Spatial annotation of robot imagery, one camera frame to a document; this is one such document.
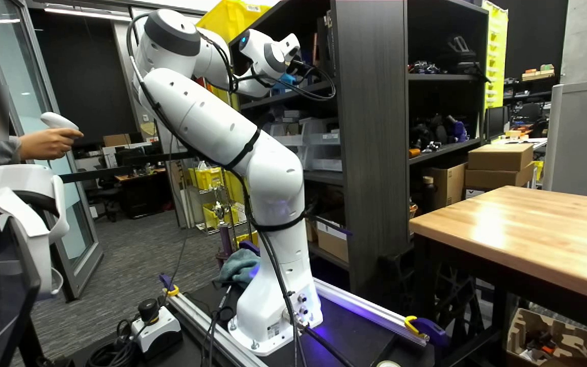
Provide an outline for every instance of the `floor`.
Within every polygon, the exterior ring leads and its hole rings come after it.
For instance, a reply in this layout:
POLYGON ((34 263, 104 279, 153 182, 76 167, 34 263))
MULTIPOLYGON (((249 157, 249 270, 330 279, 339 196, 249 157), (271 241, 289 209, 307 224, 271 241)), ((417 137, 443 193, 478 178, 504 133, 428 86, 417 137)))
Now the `floor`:
POLYGON ((172 274, 183 289, 210 282, 216 235, 180 231, 175 212, 161 212, 136 220, 95 220, 104 260, 84 295, 65 304, 62 297, 43 300, 32 309, 43 350, 48 358, 72 354, 85 344, 114 333, 118 321, 135 314, 136 304, 161 292, 159 276, 172 274))

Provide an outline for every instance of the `wall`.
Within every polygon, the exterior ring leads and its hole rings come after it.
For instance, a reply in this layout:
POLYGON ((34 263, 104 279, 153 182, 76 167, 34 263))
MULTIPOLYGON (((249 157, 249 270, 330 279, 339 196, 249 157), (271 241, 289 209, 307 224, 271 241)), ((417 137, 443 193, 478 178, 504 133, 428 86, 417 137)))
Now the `wall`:
POLYGON ((569 0, 560 79, 587 82, 587 0, 569 0))
POLYGON ((566 0, 492 0, 509 10, 506 76, 519 78, 524 70, 552 64, 560 67, 563 13, 566 0))
MULTIPOLYGON (((182 6, 182 8, 192 8, 192 10, 210 10, 218 4, 219 0, 150 0, 150 4, 166 4, 166 6, 182 6)), ((278 0, 249 0, 255 4, 274 4, 278 0)))
POLYGON ((44 13, 32 21, 61 113, 85 133, 80 143, 102 143, 109 133, 136 135, 112 24, 44 13))

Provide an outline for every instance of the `ceiling light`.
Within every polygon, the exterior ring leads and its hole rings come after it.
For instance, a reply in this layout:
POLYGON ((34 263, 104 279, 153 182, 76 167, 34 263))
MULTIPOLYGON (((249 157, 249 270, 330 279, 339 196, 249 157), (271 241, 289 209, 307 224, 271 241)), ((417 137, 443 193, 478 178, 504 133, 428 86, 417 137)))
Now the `ceiling light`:
POLYGON ((78 10, 78 8, 44 8, 44 13, 65 15, 65 16, 81 16, 81 19, 105 19, 116 23, 130 23, 127 15, 112 15, 112 13, 91 13, 91 10, 78 10))
POLYGON ((0 24, 15 24, 20 23, 20 19, 0 19, 0 24))

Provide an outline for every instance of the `glass door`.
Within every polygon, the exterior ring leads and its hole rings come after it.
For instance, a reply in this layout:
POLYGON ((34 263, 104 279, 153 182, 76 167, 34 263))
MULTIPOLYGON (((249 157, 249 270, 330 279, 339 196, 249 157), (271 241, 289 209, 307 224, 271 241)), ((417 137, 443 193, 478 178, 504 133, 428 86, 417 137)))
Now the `glass door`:
MULTIPOLYGON (((20 0, 0 0, 0 91, 17 135, 47 129, 38 117, 47 110, 58 113, 29 8, 20 0)), ((38 163, 56 175, 76 171, 72 155, 38 163)), ((102 247, 80 184, 65 184, 65 201, 72 228, 55 243, 55 265, 65 276, 65 295, 72 300, 81 295, 102 260, 102 247)))

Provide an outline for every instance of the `box on shelf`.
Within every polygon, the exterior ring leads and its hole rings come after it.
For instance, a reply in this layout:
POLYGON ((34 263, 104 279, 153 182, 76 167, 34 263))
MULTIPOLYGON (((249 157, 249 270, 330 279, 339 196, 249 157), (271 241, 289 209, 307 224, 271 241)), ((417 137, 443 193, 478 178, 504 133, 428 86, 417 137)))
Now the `box on shelf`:
POLYGON ((464 189, 464 198, 468 199, 468 198, 477 198, 477 196, 481 196, 481 193, 485 193, 485 189, 464 189))
POLYGON ((104 135, 105 146, 130 144, 130 135, 104 135))
POLYGON ((464 163, 453 167, 428 167, 422 175, 426 187, 431 189, 431 210, 462 199, 464 163))
POLYGON ((524 169, 534 159, 531 144, 483 144, 468 150, 468 165, 477 169, 496 169, 501 163, 506 169, 524 169))
POLYGON ((578 329, 572 322, 518 307, 506 336, 506 350, 516 358, 525 360, 525 365, 580 365, 580 360, 566 363, 566 358, 587 358, 587 329, 578 329), (524 348, 525 341, 537 333, 548 333, 552 336, 551 354, 524 348))
POLYGON ((310 245, 318 245, 315 220, 314 218, 305 218, 305 228, 307 228, 307 243, 310 245))
POLYGON ((196 167, 189 174, 193 187, 197 187, 199 192, 210 192, 224 184, 219 167, 196 167))
POLYGON ((349 263, 349 236, 334 228, 334 227, 341 228, 341 224, 336 223, 328 224, 328 223, 330 220, 315 220, 318 247, 334 255, 336 260, 343 260, 349 263))
POLYGON ((464 187, 468 189, 496 189, 501 185, 525 185, 534 178, 534 163, 528 163, 519 171, 483 171, 483 169, 467 169, 464 187))
POLYGON ((464 171, 467 189, 496 189, 525 185, 534 178, 531 144, 485 144, 468 150, 464 171))

